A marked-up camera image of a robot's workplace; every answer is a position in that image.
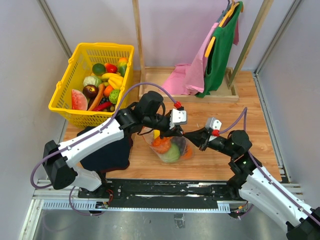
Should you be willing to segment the yellow lemon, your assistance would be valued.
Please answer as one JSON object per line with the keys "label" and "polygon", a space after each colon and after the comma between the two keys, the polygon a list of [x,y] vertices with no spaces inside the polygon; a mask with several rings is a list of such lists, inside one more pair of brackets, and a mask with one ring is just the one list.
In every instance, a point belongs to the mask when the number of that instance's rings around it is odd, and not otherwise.
{"label": "yellow lemon", "polygon": [[154,130],[153,131],[153,137],[154,139],[158,138],[160,136],[160,131],[159,130]]}

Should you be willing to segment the clear zip top bag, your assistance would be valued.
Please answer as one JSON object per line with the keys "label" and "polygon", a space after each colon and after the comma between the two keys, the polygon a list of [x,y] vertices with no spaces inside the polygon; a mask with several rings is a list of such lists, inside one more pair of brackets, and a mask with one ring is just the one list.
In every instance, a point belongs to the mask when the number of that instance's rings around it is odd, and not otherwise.
{"label": "clear zip top bag", "polygon": [[149,127],[143,127],[141,135],[148,146],[164,163],[176,163],[191,159],[194,156],[194,148],[185,137],[161,138],[159,130],[153,130]]}

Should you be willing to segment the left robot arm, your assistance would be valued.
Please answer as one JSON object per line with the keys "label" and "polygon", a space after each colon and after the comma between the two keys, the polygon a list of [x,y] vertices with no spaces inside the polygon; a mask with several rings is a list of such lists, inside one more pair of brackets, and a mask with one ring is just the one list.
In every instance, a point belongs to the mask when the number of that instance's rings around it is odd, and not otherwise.
{"label": "left robot arm", "polygon": [[155,91],[144,94],[138,102],[120,109],[112,117],[97,127],[71,140],[55,143],[47,142],[43,151],[43,168],[50,185],[55,190],[68,186],[80,187],[90,191],[96,198],[107,193],[107,185],[95,170],[78,167],[77,164],[113,142],[120,141],[144,127],[159,130],[168,136],[182,136],[181,125],[187,122],[187,112],[181,103],[174,102],[169,112],[158,113],[163,105],[163,97]]}

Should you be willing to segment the orange pumpkin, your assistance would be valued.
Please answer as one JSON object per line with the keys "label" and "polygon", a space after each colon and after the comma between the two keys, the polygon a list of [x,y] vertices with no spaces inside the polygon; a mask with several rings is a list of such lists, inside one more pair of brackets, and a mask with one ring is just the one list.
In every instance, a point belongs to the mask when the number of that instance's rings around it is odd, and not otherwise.
{"label": "orange pumpkin", "polygon": [[165,154],[171,148],[171,139],[169,137],[161,138],[158,136],[151,144],[152,148],[159,154]]}

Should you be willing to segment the purple grape bunch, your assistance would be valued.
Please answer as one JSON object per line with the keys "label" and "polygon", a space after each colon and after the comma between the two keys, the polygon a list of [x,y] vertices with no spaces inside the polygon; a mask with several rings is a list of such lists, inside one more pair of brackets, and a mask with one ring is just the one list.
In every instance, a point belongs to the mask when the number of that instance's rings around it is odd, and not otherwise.
{"label": "purple grape bunch", "polygon": [[187,140],[184,137],[174,136],[171,139],[171,143],[177,145],[181,155],[184,154],[187,147]]}

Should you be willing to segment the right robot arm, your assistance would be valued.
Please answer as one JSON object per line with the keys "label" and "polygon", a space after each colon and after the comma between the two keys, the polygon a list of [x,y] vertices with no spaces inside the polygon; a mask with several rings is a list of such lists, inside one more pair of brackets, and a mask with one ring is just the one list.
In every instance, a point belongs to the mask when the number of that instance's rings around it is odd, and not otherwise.
{"label": "right robot arm", "polygon": [[244,130],[222,137],[216,130],[202,128],[184,137],[201,151],[210,148],[230,157],[234,173],[226,193],[232,200],[245,200],[273,219],[289,240],[320,238],[320,209],[312,208],[280,184],[250,152],[252,143]]}

